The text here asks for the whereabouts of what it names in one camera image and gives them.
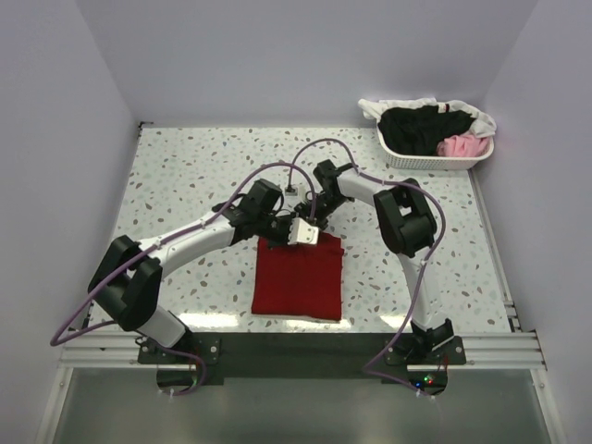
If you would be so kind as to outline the red t shirt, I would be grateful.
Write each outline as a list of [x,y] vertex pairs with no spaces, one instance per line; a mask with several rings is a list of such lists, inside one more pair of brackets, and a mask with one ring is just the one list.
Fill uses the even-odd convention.
[[259,239],[252,313],[338,322],[343,254],[341,239],[327,233],[316,245],[273,247]]

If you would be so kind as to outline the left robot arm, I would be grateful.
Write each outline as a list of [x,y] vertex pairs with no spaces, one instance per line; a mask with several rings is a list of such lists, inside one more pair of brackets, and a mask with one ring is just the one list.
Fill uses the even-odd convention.
[[258,179],[246,194],[235,194],[189,225],[144,240],[122,235],[109,245],[89,295],[121,329],[155,341],[171,363],[181,363],[191,354],[190,330],[158,304],[161,281],[197,258],[252,237],[292,243],[300,219],[275,208],[282,199],[277,185]]

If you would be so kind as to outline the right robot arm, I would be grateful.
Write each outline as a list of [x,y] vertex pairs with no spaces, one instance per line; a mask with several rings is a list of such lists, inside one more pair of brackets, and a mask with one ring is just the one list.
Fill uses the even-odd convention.
[[414,179],[388,185],[357,171],[353,164],[335,166],[330,160],[318,164],[314,176],[321,192],[306,192],[295,213],[305,217],[314,210],[314,225],[323,229],[348,201],[374,208],[381,239],[397,255],[412,296],[412,332],[403,336],[401,345],[418,361],[435,362],[454,332],[440,299],[438,279],[429,269],[434,248],[441,242],[436,233],[443,232],[445,225],[437,223],[426,194]]

